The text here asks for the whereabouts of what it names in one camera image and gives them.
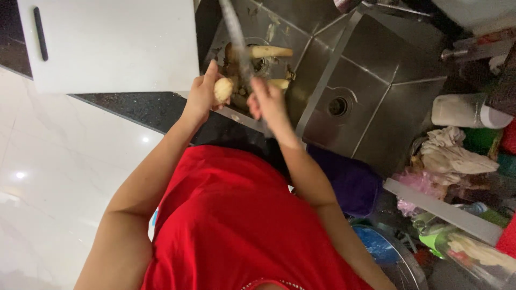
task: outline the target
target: granite countertop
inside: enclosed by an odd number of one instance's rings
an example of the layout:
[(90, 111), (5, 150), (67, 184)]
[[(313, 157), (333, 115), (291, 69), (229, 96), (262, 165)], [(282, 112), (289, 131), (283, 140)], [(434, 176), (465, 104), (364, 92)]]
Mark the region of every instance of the granite countertop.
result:
[[(212, 15), (210, 1), (204, 2), (205, 4), (201, 2), (196, 12), (196, 20), (217, 17)], [(202, 34), (202, 30), (198, 27), (198, 38)], [(199, 41), (200, 59), (204, 59), (207, 48), (209, 43)], [(29, 78), (32, 77), (17, 0), (5, 0), (0, 3), (0, 66)], [(186, 104), (186, 99), (173, 92), (70, 95), (163, 134), (179, 119)], [(208, 121), (199, 129), (191, 142), (199, 145), (214, 140), (230, 139), (246, 140), (261, 148), (265, 147), (265, 137), (262, 133), (216, 112), (210, 112)]]

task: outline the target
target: white cutting board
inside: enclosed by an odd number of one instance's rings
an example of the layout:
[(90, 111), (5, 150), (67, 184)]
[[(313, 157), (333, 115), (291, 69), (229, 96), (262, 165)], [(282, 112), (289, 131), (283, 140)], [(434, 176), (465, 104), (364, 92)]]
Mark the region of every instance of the white cutting board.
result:
[(192, 0), (18, 0), (18, 6), (41, 93), (188, 91), (199, 76)]

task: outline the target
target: purple towel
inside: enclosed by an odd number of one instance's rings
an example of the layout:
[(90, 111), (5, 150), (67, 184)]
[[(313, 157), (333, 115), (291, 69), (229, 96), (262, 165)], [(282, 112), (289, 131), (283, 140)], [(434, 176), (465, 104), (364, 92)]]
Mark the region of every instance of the purple towel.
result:
[(365, 217), (373, 211), (382, 178), (371, 166), (313, 145), (308, 145), (307, 151), (330, 180), (344, 213)]

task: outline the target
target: woman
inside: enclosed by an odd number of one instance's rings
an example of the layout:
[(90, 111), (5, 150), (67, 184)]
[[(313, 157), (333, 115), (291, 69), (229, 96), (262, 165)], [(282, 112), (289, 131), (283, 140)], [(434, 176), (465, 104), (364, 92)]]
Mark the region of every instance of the woman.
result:
[(279, 89), (254, 78), (248, 105), (274, 133), (298, 197), (251, 153), (187, 149), (217, 109), (218, 78), (212, 61), (193, 80), (180, 119), (117, 190), (75, 289), (395, 289), (296, 138)]

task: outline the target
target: kitchen sink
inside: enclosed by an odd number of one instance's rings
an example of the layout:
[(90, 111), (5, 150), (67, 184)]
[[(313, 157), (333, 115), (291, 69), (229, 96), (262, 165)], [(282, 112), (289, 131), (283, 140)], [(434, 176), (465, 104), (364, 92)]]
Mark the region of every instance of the kitchen sink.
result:
[[(233, 1), (248, 45), (293, 49), (293, 57), (266, 58), (255, 72), (296, 78), (286, 91), (298, 136), (337, 154), (362, 160), (390, 176), (421, 133), (448, 71), (440, 62), (442, 34), (427, 23), (359, 6), (341, 15), (332, 0)], [(229, 42), (220, 21), (204, 58), (222, 67)], [(218, 111), (263, 132), (245, 105)]]

